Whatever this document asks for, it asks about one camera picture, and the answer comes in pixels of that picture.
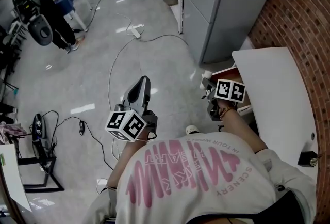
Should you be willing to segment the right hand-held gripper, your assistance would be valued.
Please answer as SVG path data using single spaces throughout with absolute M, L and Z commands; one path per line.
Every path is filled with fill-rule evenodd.
M 212 121 L 221 121 L 217 100 L 228 101 L 235 110 L 237 110 L 239 104 L 244 103 L 245 85 L 243 83 L 230 79 L 218 79 L 214 83 L 203 77 L 202 86 L 203 88 L 210 88 L 205 90 L 205 94 L 201 99 L 208 100 L 207 112 Z

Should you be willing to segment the white drawer with brown inside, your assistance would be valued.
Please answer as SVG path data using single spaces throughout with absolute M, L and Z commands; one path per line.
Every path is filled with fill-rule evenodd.
M 242 79 L 242 77 L 239 73 L 239 70 L 236 66 L 232 66 L 230 68 L 227 68 L 227 69 L 224 69 L 224 70 L 213 73 L 210 80 L 213 81 L 214 83 L 216 83 L 218 79 L 229 79 L 229 80 L 233 80 L 233 81 L 243 83 L 243 79 Z M 249 96 L 248 96 L 247 91 L 246 91 L 246 88 L 245 88 L 244 103 L 238 105 L 237 112 L 241 116 L 249 115 L 253 112 L 252 111 L 252 106 L 251 106 L 251 103 L 250 103 L 250 99 L 249 99 Z

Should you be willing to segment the person's right forearm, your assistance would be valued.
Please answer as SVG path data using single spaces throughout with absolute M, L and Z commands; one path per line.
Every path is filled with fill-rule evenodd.
M 268 149 L 267 145 L 257 136 L 257 134 L 249 127 L 245 120 L 231 107 L 221 108 L 219 115 L 224 128 L 242 140 L 244 140 L 257 153 L 261 150 Z

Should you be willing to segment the black shoulder bag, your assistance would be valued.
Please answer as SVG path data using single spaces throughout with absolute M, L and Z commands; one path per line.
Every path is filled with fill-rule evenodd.
M 305 224 L 303 212 L 292 191 L 286 192 L 269 208 L 254 215 L 254 224 Z

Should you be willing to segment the person's left forearm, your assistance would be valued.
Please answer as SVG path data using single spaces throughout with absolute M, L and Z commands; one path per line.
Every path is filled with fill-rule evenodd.
M 128 142 L 125 145 L 122 155 L 119 158 L 118 162 L 116 163 L 116 166 L 107 181 L 106 184 L 107 188 L 114 188 L 114 189 L 117 188 L 120 177 L 123 174 L 129 160 L 139 149 L 141 149 L 145 145 L 146 142 L 142 140 L 137 140 L 135 142 Z

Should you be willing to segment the white perforated clog shoe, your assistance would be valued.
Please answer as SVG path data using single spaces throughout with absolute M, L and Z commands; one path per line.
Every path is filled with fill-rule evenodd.
M 186 132 L 187 135 L 199 134 L 200 133 L 199 129 L 195 125 L 187 126 L 186 129 L 185 129 L 185 132 Z

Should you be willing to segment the white power strip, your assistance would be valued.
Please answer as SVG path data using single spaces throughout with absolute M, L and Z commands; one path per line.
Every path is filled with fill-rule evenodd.
M 141 35 L 142 35 L 143 31 L 144 31 L 144 27 L 143 26 L 134 25 L 131 28 L 131 32 L 135 36 L 136 39 L 140 39 L 141 38 Z

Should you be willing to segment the grey metal cabinet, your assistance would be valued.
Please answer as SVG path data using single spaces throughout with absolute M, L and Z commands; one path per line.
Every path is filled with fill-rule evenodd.
M 199 64 L 228 60 L 243 45 L 266 0 L 184 0 L 183 33 Z

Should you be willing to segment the white shirt with pink print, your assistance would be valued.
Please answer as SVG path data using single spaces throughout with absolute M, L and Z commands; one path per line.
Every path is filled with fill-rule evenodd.
M 292 191 L 305 224 L 316 216 L 312 178 L 270 149 L 257 153 L 226 132 L 155 141 L 129 160 L 116 189 L 102 191 L 82 224 L 187 224 L 210 216 L 254 215 Z

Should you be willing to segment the black handheld device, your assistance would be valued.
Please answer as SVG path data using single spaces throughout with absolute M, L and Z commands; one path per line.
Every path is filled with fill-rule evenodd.
M 40 114 L 36 114 L 32 123 L 32 140 L 36 142 L 46 138 L 46 127 L 44 118 Z

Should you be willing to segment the black power adapter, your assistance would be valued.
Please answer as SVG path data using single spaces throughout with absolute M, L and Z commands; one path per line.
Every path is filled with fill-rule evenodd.
M 317 154 L 314 151 L 302 151 L 298 160 L 298 165 L 301 167 L 312 168 L 318 164 L 322 154 Z

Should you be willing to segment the grey rounded chair back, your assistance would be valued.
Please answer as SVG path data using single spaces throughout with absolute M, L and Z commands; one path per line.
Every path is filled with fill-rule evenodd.
M 34 16 L 28 24 L 32 38 L 41 46 L 47 46 L 53 41 L 53 31 L 44 15 Z

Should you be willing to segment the pink patterned cloth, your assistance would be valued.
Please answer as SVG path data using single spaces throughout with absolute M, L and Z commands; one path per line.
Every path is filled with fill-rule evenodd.
M 15 124 L 6 124 L 0 123 L 0 145 L 9 144 L 8 136 L 23 136 L 27 132 L 21 127 L 19 123 Z

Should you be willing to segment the black metal stand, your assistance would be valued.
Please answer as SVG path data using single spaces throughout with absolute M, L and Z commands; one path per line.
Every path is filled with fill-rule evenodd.
M 18 166 L 39 164 L 45 175 L 42 184 L 23 184 L 25 192 L 27 194 L 42 194 L 64 191 L 64 188 L 53 174 L 56 157 L 46 151 L 47 138 L 26 134 L 26 136 L 28 135 L 32 136 L 32 149 L 35 156 L 29 158 L 19 157 Z

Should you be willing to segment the black folded stands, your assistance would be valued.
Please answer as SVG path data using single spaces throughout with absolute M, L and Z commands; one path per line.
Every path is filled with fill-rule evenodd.
M 10 88 L 14 94 L 19 88 L 8 83 L 8 77 L 14 73 L 15 63 L 20 59 L 18 46 L 11 44 L 12 36 L 0 25 L 0 97 L 4 97 L 5 90 Z

